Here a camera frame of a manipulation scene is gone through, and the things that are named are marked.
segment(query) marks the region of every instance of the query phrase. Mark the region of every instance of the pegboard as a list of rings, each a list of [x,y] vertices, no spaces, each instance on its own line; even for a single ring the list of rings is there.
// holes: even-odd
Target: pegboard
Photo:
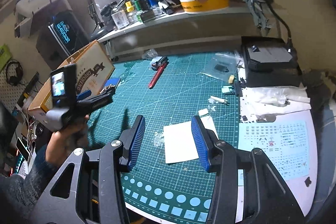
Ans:
[[[6,81],[6,67],[0,73],[0,100],[2,104],[7,108],[7,110],[12,113],[17,101],[19,100],[21,94],[25,90],[24,85],[13,86],[7,83]],[[8,76],[16,75],[15,65],[11,65],[8,70]],[[21,83],[27,85],[27,82],[24,78],[21,79]]]

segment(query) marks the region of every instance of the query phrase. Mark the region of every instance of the plastic bag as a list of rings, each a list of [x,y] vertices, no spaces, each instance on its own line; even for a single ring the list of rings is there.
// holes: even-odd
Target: plastic bag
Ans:
[[[200,72],[204,75],[228,81],[230,75],[237,71],[237,59],[234,53],[216,53],[205,68]]]
[[[145,52],[141,58],[145,60],[152,60],[153,58],[157,57],[158,53],[156,52],[155,49],[150,49],[149,51]]]

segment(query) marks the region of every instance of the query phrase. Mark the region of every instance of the yellow sponge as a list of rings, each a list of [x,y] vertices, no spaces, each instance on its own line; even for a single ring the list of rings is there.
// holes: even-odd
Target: yellow sponge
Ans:
[[[233,81],[234,81],[234,79],[235,79],[235,76],[234,75],[230,75],[230,77],[229,77],[229,84],[232,84]]]

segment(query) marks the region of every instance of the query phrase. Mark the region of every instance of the cardboard box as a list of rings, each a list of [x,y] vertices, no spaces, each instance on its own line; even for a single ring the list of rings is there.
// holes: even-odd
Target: cardboard box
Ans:
[[[114,71],[114,66],[98,41],[93,41],[67,58],[58,68],[70,63],[77,64],[76,92],[80,94],[91,90],[92,96],[99,94],[107,79]],[[28,108],[36,120],[48,127],[46,113],[53,108],[50,78],[45,82]]]

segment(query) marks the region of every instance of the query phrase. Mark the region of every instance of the cutting mat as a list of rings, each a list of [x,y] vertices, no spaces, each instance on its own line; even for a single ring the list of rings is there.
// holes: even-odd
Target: cutting mat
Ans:
[[[198,110],[208,108],[221,139],[238,145],[239,101],[223,96],[226,83],[199,72],[213,54],[170,56],[169,64],[155,87],[149,61],[115,65],[111,77],[121,77],[113,103],[92,113],[89,139],[92,148],[117,139],[137,115],[146,119],[146,131],[136,166],[122,174],[125,201],[174,223],[204,223],[210,206],[215,174],[206,173],[199,160],[165,163],[163,127],[190,121]],[[209,100],[226,98],[229,105]]]

